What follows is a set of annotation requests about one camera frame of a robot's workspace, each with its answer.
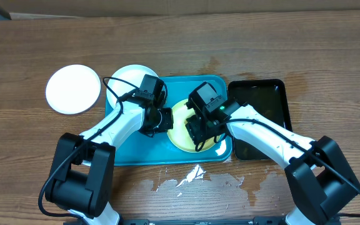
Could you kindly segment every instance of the white plate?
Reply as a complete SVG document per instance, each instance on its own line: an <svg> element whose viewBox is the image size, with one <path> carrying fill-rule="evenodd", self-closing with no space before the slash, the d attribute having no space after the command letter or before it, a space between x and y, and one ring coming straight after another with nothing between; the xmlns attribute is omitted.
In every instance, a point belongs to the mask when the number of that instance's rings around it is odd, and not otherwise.
<svg viewBox="0 0 360 225"><path fill-rule="evenodd" d="M146 66L142 65L128 65L120 68L117 70L112 77L119 78L125 80L137 87L140 87L141 81L143 81L144 75L152 75L158 77L158 75ZM119 97L122 96L124 93L127 93L134 89L134 87L116 80L109 80L107 84ZM112 108L116 106L116 98L115 96L107 89L106 90L106 97L108 102L110 103Z"/></svg>
<svg viewBox="0 0 360 225"><path fill-rule="evenodd" d="M101 82L90 67L70 65L51 76L45 95L55 111L76 114L89 109L97 101L100 92Z"/></svg>

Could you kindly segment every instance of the yellow plate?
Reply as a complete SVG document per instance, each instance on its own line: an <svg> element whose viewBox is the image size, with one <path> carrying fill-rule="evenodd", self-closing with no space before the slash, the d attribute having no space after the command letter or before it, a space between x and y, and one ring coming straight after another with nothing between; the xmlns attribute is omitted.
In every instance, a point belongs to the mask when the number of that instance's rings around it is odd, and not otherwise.
<svg viewBox="0 0 360 225"><path fill-rule="evenodd" d="M186 119L195 115L193 109L187 109L186 102L188 99L179 101L172 107L173 113L173 129L167 131L167 135L169 136L170 141L179 149L189 152L196 153L195 144L193 140L188 134L186 129ZM210 149L215 145L213 141L213 137L205 141L204 147L199 151L203 152L205 150Z"/></svg>

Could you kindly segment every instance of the wooden table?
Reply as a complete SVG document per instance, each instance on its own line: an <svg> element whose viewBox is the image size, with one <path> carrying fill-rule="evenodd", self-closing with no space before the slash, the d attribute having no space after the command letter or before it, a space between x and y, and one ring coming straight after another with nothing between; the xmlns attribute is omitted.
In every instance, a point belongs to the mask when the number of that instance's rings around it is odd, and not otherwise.
<svg viewBox="0 0 360 225"><path fill-rule="evenodd" d="M63 220L39 212L40 187L60 135L100 121L106 96L104 89L97 104L77 116L53 111L44 97L46 83L69 64L87 65L101 77L143 64L160 76L218 74L227 83L282 79L294 131L335 139L360 180L360 11L4 21L0 224ZM194 166L117 167L111 205L124 218L154 220L275 216L294 206L284 172L271 161L232 156L204 163L203 180L176 188ZM360 198L345 211L360 212Z"/></svg>

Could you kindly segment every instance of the blue tray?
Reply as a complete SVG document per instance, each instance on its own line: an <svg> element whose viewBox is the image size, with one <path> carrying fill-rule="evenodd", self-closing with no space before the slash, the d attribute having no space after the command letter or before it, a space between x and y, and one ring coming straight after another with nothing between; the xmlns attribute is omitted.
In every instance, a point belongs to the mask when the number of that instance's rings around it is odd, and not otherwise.
<svg viewBox="0 0 360 225"><path fill-rule="evenodd" d="M164 107L173 107L176 103L188 98L202 82L211 83L218 94L227 99L226 83L215 75L160 77L169 90ZM105 116L113 108L106 100ZM227 137L212 148L195 153L185 152L176 147L166 133L155 134L153 138L134 132L116 151L115 166L143 166L159 164L205 163L227 159L233 149L230 137Z"/></svg>

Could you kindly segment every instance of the robotic arm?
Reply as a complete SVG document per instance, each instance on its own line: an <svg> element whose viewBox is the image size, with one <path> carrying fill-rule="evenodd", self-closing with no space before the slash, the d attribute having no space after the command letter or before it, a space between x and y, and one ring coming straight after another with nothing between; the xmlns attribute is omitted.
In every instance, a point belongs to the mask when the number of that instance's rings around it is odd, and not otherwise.
<svg viewBox="0 0 360 225"><path fill-rule="evenodd" d="M120 107L95 127L80 135L64 134L58 141L41 200L45 190L49 202L88 224L117 224L119 214L108 202L115 150L135 131L154 134L173 128L173 122L166 122L173 121L171 109L162 108L162 88L163 81L145 75L140 88L119 97ZM359 181L332 139L324 136L314 141L294 134L261 116L252 106L224 100L206 82L189 95L187 107L196 112L187 119L186 127L197 147L225 133L252 144L284 168L296 207L279 224L329 224L360 194ZM88 174L71 169L72 164L81 163L90 166ZM318 176L312 172L316 166L325 167ZM42 204L40 210L47 214Z"/></svg>
<svg viewBox="0 0 360 225"><path fill-rule="evenodd" d="M186 105L196 112L186 124L196 146L226 133L252 144L285 170L296 207L281 224L326 224L358 195L357 190L360 193L359 181L332 139L324 136L314 141L294 134L252 106L224 100L206 82L189 95ZM318 176L312 172L316 166L325 167Z"/></svg>
<svg viewBox="0 0 360 225"><path fill-rule="evenodd" d="M120 106L96 126L80 135L64 134L52 161L51 181L45 184L47 201L77 214L88 224L117 224L119 214L108 202L115 150L135 131L148 135L173 128L171 109L162 108L166 100L163 85L157 77L145 75L140 88L119 97ZM64 163L74 151L72 160ZM90 166L88 174L71 169L72 164L81 163Z"/></svg>

